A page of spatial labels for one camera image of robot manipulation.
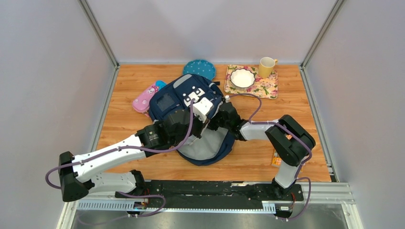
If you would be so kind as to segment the navy blue student backpack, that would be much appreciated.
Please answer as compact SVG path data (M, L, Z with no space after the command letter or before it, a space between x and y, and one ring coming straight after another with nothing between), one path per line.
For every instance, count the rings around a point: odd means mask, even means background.
M153 122L163 121L176 111L188 109L191 99L195 103L207 99L213 108L206 117L216 117L219 108L224 104L224 95L211 80L197 75L185 74L161 88L149 102L149 116ZM191 135L178 153L190 163L207 166L227 156L234 145L231 133L222 127L217 130L206 128L201 138Z

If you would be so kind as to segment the pink cartoon pencil case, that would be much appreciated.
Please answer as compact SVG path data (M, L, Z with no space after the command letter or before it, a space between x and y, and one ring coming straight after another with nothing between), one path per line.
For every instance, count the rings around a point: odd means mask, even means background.
M149 102L152 97L167 84L164 81L158 80L151 86L149 86L145 91L143 91L137 98L132 102L133 109L145 116L149 117Z

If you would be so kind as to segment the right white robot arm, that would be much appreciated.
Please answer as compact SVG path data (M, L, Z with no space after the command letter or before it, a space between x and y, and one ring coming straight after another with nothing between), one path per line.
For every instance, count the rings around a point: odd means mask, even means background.
M255 122L240 117L231 102L222 104L210 120L212 130L224 128L239 141L268 140L281 158L272 180L272 193L279 200L291 194L299 171L312 157L316 141L292 116L286 114L272 121Z

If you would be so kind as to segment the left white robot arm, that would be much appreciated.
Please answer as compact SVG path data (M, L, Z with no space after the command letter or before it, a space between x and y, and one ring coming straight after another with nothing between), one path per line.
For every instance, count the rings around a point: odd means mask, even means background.
M187 146L191 136L202 136L209 121L197 109L179 110L105 148L81 155L73 155L69 151L61 153L56 171L62 200L72 202L91 193L106 191L142 197L146 185L138 171L117 174L107 173L106 170Z

